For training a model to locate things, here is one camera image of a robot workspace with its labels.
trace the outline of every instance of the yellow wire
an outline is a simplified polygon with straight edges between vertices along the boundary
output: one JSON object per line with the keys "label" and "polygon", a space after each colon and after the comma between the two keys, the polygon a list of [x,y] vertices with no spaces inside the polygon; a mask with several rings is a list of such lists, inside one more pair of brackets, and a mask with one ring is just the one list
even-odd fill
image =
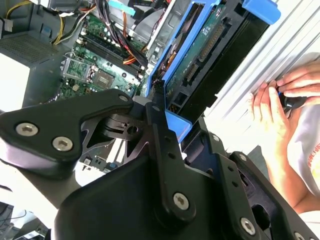
{"label": "yellow wire", "polygon": [[60,31],[59,31],[58,36],[56,37],[56,41],[54,42],[54,45],[58,44],[58,42],[60,41],[60,39],[62,37],[63,31],[64,31],[64,20],[61,16],[59,16],[59,18],[60,18]]}
{"label": "yellow wire", "polygon": [[8,10],[8,12],[7,12],[6,15],[5,15],[5,18],[8,19],[8,17],[10,16],[10,14],[11,14],[11,12],[12,12],[13,10],[15,10],[15,9],[17,9],[17,8],[23,6],[23,5],[27,5],[27,4],[31,4],[31,2],[30,2],[30,1],[23,1],[23,2],[20,2],[20,3],[16,4],[16,5],[14,5],[12,8],[10,8],[10,9]]}

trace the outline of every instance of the metal frame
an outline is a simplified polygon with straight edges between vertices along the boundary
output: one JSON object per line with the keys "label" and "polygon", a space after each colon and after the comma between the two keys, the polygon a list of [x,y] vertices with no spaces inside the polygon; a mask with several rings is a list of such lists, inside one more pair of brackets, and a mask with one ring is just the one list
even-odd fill
{"label": "metal frame", "polygon": [[280,20],[266,30],[204,112],[208,129],[221,137],[229,152],[248,154],[257,146],[250,131],[247,94],[319,57],[320,34],[314,31],[320,28],[319,1],[283,0],[277,4]]}

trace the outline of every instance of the finger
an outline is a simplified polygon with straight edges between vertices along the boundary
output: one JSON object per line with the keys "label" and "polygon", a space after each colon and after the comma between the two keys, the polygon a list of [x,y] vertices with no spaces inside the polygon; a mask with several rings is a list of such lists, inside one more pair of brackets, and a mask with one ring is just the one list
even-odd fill
{"label": "finger", "polygon": [[[275,81],[272,81],[269,86],[274,87],[276,85]],[[260,109],[261,109],[261,116],[262,116],[262,121],[265,121],[266,123],[272,123],[272,114],[271,114],[271,109],[270,109],[270,97],[269,97],[269,90],[266,88],[264,90],[264,93],[261,98],[261,103],[260,103]]]}
{"label": "finger", "polygon": [[254,121],[260,122],[262,119],[261,110],[260,110],[260,102],[261,98],[264,94],[264,91],[268,85],[264,82],[261,87],[259,88],[253,102],[253,114],[254,114]]}
{"label": "finger", "polygon": [[320,104],[320,96],[311,96],[306,99],[304,106],[317,104]]}
{"label": "finger", "polygon": [[283,94],[289,98],[317,97],[317,96],[320,96],[320,84],[291,89],[288,91],[284,91]]}
{"label": "finger", "polygon": [[249,98],[248,98],[248,114],[250,119],[253,121],[255,119],[255,114],[254,114],[254,95],[252,93],[249,94]]}
{"label": "finger", "polygon": [[273,86],[269,87],[269,97],[273,122],[278,124],[284,123],[286,115],[281,106],[278,92]]}
{"label": "finger", "polygon": [[320,71],[315,73],[308,73],[303,75],[294,81],[279,87],[279,91],[283,93],[284,91],[303,88],[309,85],[320,84]]}
{"label": "finger", "polygon": [[297,68],[296,70],[286,73],[280,80],[277,81],[279,87],[291,83],[306,74],[313,74],[320,72],[320,64],[309,64]]}

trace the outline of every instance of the screw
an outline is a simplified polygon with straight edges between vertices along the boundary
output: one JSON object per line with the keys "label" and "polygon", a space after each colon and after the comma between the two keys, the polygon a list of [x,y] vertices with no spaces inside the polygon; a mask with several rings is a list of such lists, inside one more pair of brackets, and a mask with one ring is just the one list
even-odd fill
{"label": "screw", "polygon": [[214,139],[215,141],[217,141],[217,142],[220,141],[220,139],[219,139],[216,135],[213,134],[212,137],[213,137],[213,139]]}
{"label": "screw", "polygon": [[243,161],[247,161],[247,158],[245,157],[245,155],[239,154],[239,157],[240,157]]}
{"label": "screw", "polygon": [[39,129],[34,124],[29,122],[20,123],[18,126],[16,126],[15,130],[19,135],[25,137],[34,136],[39,131]]}
{"label": "screw", "polygon": [[189,201],[185,195],[180,192],[176,192],[173,195],[174,204],[181,210],[187,210],[189,208]]}
{"label": "screw", "polygon": [[119,95],[119,98],[120,98],[122,101],[128,102],[128,98],[126,98],[125,96]]}
{"label": "screw", "polygon": [[152,106],[152,108],[158,112],[160,111],[160,108],[158,108],[157,106]]}
{"label": "screw", "polygon": [[249,219],[245,218],[245,217],[242,217],[240,219],[240,222],[241,222],[241,225],[243,227],[243,229],[248,233],[250,234],[251,236],[255,235],[256,234],[256,229],[254,227],[254,225],[250,222]]}
{"label": "screw", "polygon": [[218,17],[218,16],[220,15],[220,13],[221,13],[221,8],[219,8],[219,9],[216,11],[215,16]]}
{"label": "screw", "polygon": [[294,232],[294,236],[296,240],[305,240],[304,237],[298,232]]}
{"label": "screw", "polygon": [[65,136],[58,136],[52,141],[52,145],[58,151],[67,152],[72,149],[74,144],[69,138]]}

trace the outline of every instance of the person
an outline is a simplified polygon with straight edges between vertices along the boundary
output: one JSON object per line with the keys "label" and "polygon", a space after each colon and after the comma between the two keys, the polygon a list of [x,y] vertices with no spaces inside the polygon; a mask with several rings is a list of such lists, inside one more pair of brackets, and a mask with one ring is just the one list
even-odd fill
{"label": "person", "polygon": [[[286,116],[278,91],[307,99]],[[248,102],[270,182],[320,236],[320,61],[263,83]]]}

